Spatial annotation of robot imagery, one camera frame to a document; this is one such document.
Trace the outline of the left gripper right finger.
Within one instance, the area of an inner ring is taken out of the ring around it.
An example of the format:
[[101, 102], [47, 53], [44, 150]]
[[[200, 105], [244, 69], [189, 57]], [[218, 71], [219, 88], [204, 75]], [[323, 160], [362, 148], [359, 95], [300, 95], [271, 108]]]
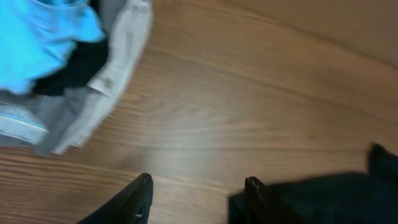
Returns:
[[307, 223], [256, 177], [245, 180], [244, 214], [249, 224]]

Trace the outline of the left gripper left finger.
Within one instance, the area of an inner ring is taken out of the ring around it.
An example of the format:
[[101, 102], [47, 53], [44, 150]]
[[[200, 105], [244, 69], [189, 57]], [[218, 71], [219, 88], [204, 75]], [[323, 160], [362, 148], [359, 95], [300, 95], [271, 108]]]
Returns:
[[143, 173], [77, 224], [147, 224], [153, 193], [152, 176]]

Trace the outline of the black shirt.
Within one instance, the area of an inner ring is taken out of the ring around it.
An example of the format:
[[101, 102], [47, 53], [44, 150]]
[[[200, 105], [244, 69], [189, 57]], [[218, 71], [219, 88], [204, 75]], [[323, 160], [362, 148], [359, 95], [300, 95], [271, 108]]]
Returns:
[[[307, 223], [397, 223], [397, 156], [374, 143], [365, 173], [266, 185]], [[249, 224], [244, 190], [228, 199], [228, 223]]]

